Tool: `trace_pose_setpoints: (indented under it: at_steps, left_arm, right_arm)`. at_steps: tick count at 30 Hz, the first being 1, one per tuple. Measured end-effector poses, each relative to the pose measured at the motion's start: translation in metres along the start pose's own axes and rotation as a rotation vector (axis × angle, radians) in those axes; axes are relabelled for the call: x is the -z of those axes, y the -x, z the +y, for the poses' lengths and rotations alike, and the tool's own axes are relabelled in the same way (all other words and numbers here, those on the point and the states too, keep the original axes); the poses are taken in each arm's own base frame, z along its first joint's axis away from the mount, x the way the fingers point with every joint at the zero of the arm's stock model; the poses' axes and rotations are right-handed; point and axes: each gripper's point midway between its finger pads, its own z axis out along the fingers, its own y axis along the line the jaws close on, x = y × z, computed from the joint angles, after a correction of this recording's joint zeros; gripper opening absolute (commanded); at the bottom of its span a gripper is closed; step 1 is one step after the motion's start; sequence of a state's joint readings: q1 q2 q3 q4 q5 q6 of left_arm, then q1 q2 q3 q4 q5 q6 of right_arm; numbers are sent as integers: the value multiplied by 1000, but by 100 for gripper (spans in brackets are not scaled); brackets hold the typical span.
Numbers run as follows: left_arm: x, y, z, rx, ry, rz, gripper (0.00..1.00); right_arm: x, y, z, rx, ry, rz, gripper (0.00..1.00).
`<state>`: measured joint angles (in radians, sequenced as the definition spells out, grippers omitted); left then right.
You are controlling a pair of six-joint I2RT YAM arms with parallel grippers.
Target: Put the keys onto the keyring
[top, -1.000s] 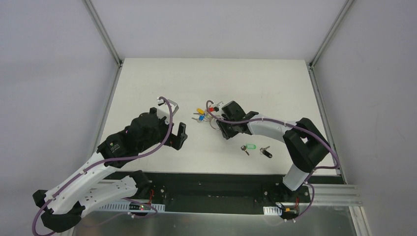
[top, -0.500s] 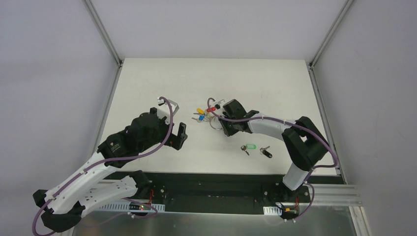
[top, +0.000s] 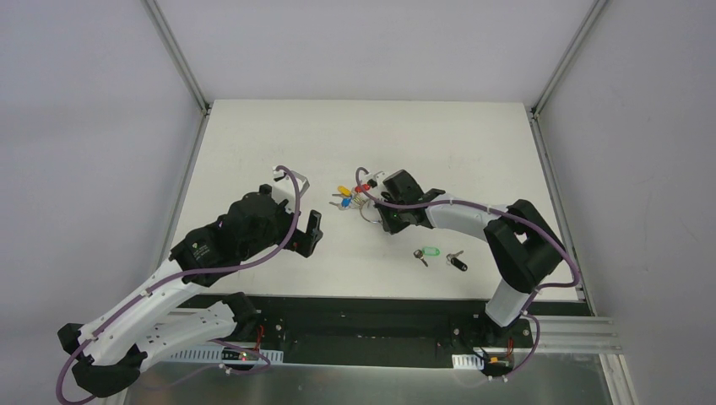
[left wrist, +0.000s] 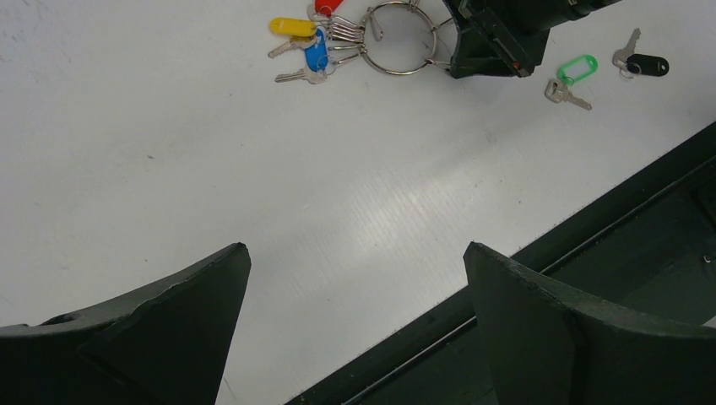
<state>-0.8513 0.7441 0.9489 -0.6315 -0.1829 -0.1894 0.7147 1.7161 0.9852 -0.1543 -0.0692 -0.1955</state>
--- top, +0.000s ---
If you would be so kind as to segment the blue capped key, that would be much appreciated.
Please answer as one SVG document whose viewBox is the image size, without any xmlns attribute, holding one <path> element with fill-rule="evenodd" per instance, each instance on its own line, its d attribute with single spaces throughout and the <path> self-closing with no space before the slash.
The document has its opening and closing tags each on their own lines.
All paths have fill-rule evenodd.
<svg viewBox="0 0 716 405">
<path fill-rule="evenodd" d="M 343 197 L 339 202 L 338 201 L 330 201 L 329 204 L 331 206 L 336 207 L 340 211 L 345 211 L 345 210 L 353 208 L 353 198 L 352 197 Z"/>
</svg>

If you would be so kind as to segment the large metal keyring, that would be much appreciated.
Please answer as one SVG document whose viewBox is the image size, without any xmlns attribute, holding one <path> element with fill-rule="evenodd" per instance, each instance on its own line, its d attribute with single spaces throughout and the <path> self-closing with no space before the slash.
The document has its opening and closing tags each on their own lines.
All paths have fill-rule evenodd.
<svg viewBox="0 0 716 405">
<path fill-rule="evenodd" d="M 374 208 L 373 201 L 364 194 L 355 194 L 352 197 L 351 207 L 358 211 L 360 217 L 369 224 L 381 224 L 379 213 Z"/>
</svg>

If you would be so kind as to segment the green tag key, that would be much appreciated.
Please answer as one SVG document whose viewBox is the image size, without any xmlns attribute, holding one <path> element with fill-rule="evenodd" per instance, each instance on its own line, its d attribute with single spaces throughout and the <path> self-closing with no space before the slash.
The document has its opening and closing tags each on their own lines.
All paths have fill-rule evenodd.
<svg viewBox="0 0 716 405">
<path fill-rule="evenodd" d="M 427 257 L 438 257 L 441 251 L 434 246 L 425 246 L 413 252 L 414 258 L 418 259 L 425 267 L 428 267 Z"/>
</svg>

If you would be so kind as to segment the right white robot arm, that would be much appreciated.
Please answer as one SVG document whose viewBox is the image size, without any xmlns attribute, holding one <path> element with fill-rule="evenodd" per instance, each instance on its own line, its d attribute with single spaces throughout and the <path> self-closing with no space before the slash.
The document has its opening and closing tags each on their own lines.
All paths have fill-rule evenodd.
<svg viewBox="0 0 716 405">
<path fill-rule="evenodd" d="M 415 225 L 456 231 L 489 246 L 502 280 L 480 317 L 479 332 L 492 346 L 512 336 L 513 323 L 540 283 L 564 260 L 563 244 L 527 200 L 488 206 L 442 189 L 424 191 L 406 170 L 373 176 L 363 187 L 380 194 L 374 203 L 390 235 Z"/>
</svg>

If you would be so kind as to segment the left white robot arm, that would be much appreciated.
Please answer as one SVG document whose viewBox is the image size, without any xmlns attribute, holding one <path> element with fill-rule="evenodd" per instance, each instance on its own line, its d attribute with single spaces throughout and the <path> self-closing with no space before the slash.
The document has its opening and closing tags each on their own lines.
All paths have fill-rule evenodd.
<svg viewBox="0 0 716 405">
<path fill-rule="evenodd" d="M 69 358 L 57 378 L 57 399 L 67 402 L 62 384 L 68 373 L 92 398 L 111 397 L 185 348 L 230 336 L 251 339 L 258 313 L 242 292 L 183 321 L 162 325 L 160 319 L 224 276 L 266 262 L 266 256 L 254 259 L 264 250 L 271 256 L 286 249 L 309 257 L 323 232 L 316 210 L 306 230 L 296 228 L 308 187 L 307 181 L 288 177 L 261 185 L 214 222 L 189 231 L 145 282 L 103 316 L 61 327 L 57 336 Z"/>
</svg>

